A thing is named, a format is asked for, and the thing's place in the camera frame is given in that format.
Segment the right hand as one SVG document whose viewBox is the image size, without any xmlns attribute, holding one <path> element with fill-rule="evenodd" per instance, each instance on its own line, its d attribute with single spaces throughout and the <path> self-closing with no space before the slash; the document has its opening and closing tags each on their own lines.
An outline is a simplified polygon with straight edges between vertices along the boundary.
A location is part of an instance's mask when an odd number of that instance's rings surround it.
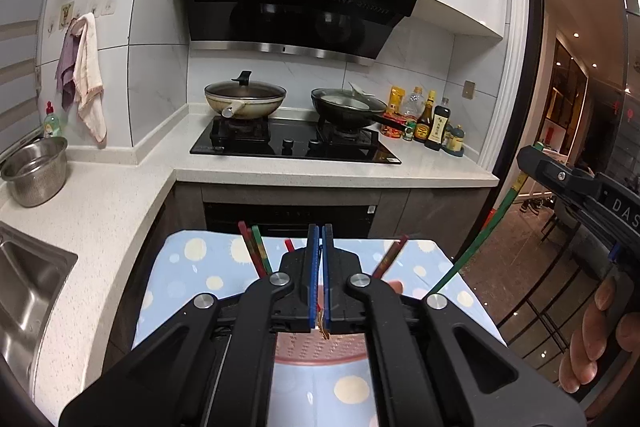
<svg viewBox="0 0 640 427">
<path fill-rule="evenodd" d="M 582 326 L 570 338 L 570 349 L 563 355 L 559 369 L 559 383 L 568 393 L 591 383 L 598 373 L 597 361 L 604 355 L 608 341 L 606 312 L 612 307 L 616 294 L 616 282 L 608 277 L 597 289 L 593 302 L 582 317 Z M 612 398 L 628 379 L 639 358 L 639 314 L 629 313 L 617 324 L 615 338 L 623 351 L 630 354 L 629 361 L 601 393 Z"/>
</svg>

